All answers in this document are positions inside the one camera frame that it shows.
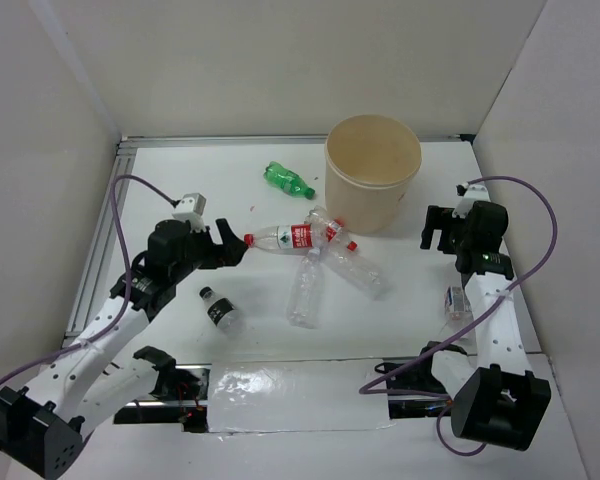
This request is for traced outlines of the small black label bottle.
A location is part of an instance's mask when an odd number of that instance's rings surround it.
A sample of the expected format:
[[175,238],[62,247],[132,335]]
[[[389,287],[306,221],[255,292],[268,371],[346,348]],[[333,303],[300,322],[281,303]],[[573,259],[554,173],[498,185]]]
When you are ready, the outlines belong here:
[[225,334],[236,334],[241,326],[241,316],[236,306],[225,296],[211,287],[205,286],[199,291],[206,314],[212,323]]

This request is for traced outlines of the clear bottle white cap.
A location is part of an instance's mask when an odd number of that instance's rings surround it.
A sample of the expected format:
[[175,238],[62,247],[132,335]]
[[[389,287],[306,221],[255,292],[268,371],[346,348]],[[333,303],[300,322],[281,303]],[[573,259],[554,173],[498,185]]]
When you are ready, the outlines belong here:
[[286,316],[293,326],[315,329],[324,293],[321,249],[313,247],[302,259],[292,285]]

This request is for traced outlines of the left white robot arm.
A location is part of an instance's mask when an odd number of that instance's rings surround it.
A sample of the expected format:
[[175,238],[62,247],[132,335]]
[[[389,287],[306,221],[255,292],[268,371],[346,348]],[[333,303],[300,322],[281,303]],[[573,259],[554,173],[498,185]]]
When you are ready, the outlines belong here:
[[2,453],[43,479],[58,479],[97,426],[126,403],[146,394],[156,399],[173,394],[179,375],[171,355],[151,346],[126,360],[117,355],[175,298],[177,285],[192,272],[241,262],[247,244],[226,219],[216,226],[219,243],[208,227],[159,222],[82,334],[25,386],[0,384]]

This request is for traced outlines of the clear bottle red cap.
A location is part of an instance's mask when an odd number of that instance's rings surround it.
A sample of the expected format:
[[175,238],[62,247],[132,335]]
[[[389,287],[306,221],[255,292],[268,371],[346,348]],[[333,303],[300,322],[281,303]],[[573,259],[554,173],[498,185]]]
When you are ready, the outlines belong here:
[[388,289],[382,270],[373,262],[349,250],[338,239],[326,245],[323,261],[341,279],[371,299],[379,298]]

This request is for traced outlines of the red label clear bottle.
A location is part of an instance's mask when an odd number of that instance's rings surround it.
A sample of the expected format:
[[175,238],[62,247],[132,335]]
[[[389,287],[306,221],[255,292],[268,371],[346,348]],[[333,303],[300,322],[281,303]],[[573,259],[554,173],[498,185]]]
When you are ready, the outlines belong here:
[[267,252],[308,250],[314,247],[309,224],[288,224],[266,227],[243,237],[249,248]]

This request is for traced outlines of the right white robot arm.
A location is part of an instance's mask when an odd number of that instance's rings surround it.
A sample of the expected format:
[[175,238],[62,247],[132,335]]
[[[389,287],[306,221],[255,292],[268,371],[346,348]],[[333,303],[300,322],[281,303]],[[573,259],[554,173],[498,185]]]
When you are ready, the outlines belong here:
[[461,439],[512,450],[529,448],[551,400],[548,381],[533,373],[523,347],[509,284],[510,258],[501,252],[508,227],[504,207],[476,201],[463,214],[431,205],[421,246],[435,231],[439,251],[455,256],[462,289],[478,324],[474,362],[446,347],[420,363],[416,379],[428,392],[452,398],[451,429]]

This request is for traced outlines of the crushed red cap bottle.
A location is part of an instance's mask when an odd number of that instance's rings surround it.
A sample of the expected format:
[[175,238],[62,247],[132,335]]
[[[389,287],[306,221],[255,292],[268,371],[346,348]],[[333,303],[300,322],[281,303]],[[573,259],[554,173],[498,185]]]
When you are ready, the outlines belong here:
[[348,242],[348,236],[343,224],[340,221],[333,219],[326,209],[321,206],[312,208],[305,217],[305,222],[307,224],[316,225],[326,235],[328,242]]

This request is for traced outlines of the blue label clear bottle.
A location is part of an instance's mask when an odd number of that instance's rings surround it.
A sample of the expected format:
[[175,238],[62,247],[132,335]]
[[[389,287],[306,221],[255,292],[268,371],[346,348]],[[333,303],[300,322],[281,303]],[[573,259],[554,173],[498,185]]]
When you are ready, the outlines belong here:
[[449,286],[444,296],[445,315],[450,321],[465,322],[473,319],[470,302],[461,286]]

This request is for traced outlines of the green plastic bottle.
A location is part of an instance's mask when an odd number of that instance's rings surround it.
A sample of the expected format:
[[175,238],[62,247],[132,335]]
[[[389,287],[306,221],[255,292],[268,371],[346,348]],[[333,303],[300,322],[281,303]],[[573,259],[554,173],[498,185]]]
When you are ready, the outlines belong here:
[[282,166],[278,162],[270,162],[265,168],[263,178],[266,182],[286,195],[312,200],[315,190],[301,176]]

